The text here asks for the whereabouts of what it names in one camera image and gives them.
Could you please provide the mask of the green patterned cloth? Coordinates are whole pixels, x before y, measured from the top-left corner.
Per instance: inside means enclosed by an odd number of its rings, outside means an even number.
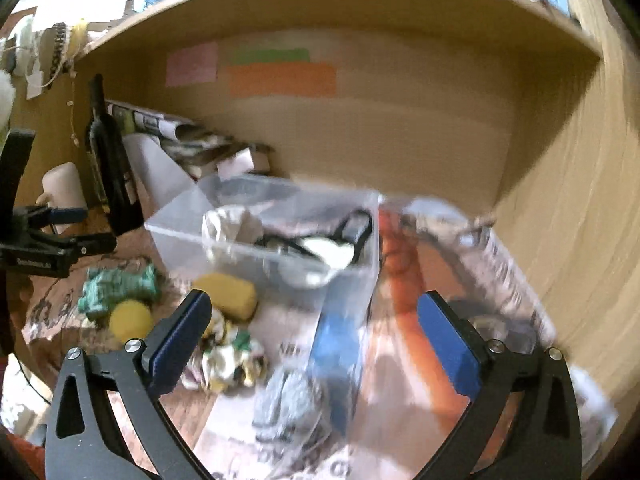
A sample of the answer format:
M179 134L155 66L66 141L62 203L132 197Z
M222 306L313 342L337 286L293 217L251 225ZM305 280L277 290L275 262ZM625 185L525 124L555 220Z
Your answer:
M125 300L152 304L160 296L156 267L145 266L140 272L119 268L90 268L77 301L77 310L90 321L100 320Z

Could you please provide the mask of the white cloth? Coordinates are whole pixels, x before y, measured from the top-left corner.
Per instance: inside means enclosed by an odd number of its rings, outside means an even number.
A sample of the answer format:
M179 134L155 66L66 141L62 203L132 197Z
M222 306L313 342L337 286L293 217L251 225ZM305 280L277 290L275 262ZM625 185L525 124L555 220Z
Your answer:
M208 261L230 255L232 244L253 245L264 235L262 220L240 205L227 205L203 214L202 245Z

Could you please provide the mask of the clear plastic storage box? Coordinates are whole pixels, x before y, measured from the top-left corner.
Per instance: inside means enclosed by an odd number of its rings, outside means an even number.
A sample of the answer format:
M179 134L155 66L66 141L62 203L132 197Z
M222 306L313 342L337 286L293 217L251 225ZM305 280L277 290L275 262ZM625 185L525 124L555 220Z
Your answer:
M378 281L378 205L366 188L259 176L209 176L146 220L166 270L194 281L220 272L261 300L360 326Z

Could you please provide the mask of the beige ceramic mug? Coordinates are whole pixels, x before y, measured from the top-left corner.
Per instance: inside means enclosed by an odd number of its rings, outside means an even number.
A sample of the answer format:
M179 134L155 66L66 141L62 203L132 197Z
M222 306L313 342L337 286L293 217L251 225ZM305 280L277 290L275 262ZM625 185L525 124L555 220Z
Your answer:
M73 162L64 162L42 177L42 193L36 199L37 206L49 206L54 209L81 209L84 215L72 223L52 224L48 231L52 234L63 234L73 224L86 220L88 206L80 182L80 175Z

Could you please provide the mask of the dark wine bottle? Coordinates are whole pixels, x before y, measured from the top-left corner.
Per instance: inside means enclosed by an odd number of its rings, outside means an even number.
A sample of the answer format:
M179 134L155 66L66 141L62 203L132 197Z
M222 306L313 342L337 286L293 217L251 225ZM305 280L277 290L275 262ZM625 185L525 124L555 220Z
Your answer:
M140 198L122 135L106 108L101 74L90 80L89 98L91 120L85 133L85 147L96 196L111 230L121 236L143 226Z

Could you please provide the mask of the yellow round sponge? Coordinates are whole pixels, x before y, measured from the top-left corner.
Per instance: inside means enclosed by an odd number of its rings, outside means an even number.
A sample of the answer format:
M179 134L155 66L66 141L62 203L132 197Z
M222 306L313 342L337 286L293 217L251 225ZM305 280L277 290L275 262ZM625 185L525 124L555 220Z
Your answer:
M116 304L108 320L108 329L121 344L126 344L130 339L144 339L153 326L149 307L134 299Z

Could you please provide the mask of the white fluffy pompom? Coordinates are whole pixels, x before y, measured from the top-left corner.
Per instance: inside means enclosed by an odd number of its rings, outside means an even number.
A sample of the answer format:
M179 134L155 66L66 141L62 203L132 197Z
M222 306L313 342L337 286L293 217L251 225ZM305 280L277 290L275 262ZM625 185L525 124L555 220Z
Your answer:
M16 90L11 76L0 70L0 141L4 143L9 132L10 118L15 101Z

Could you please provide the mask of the rolled newspaper stack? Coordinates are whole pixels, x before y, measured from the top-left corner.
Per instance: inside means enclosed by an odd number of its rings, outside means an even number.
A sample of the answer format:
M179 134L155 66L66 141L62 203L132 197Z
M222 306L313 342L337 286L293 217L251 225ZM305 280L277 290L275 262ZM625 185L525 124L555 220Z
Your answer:
M232 136L189 118L113 100L106 101L106 109L123 136L133 133L149 136L193 179L216 172L217 162L233 151Z

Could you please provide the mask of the yellow rectangular sponge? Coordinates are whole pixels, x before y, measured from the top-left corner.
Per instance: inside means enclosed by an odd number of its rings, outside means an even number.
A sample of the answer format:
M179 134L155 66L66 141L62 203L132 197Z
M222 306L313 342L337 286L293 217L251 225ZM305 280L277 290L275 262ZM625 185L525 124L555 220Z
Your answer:
M258 296L253 283L225 273L209 273L192 282L194 289L209 296L212 306L227 318L248 322L254 315Z

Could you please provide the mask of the small white box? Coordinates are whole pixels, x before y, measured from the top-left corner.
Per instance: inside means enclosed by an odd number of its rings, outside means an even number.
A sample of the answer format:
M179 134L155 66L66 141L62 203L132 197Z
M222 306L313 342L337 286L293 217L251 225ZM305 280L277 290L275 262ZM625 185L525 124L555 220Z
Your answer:
M239 174L252 174L255 170L254 152L251 148L243 148L221 159L217 164L217 174L221 179L233 178Z

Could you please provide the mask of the beaded headband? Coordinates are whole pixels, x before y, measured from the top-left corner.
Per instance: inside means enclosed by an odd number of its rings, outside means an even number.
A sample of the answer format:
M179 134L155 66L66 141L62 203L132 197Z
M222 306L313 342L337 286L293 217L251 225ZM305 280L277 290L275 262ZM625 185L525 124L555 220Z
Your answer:
M64 63L67 42L67 26L63 22L58 22L51 27L53 32L53 47L50 67L50 77L54 77L58 69Z

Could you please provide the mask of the pink sticky note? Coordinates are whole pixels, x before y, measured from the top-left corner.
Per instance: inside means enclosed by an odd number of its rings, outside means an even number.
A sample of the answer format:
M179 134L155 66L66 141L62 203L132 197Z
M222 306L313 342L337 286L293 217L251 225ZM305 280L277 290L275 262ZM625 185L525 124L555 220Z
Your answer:
M179 88L214 82L217 68L218 44L215 41L175 50L166 58L165 86Z

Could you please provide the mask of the orange sticky note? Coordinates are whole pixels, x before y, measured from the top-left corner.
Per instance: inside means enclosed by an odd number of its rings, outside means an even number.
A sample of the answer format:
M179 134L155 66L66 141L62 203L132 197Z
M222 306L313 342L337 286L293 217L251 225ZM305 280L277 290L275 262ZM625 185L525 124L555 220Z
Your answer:
M229 90L235 99L253 96L334 98L336 69L311 62L252 63L228 68Z

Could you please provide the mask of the green sticky note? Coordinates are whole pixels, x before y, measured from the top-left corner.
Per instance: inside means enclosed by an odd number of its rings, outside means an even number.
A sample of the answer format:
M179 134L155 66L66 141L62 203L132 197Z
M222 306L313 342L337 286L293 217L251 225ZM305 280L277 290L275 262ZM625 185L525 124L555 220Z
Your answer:
M310 53L304 48L237 50L230 58L230 65L310 62Z

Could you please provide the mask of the wooden shelf board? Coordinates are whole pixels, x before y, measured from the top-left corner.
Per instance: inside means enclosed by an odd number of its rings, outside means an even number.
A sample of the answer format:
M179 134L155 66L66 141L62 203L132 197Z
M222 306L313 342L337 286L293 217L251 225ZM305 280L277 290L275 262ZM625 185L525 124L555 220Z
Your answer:
M87 44L79 56L300 28L386 30L590 62L602 56L597 40L570 18L530 0L162 0Z

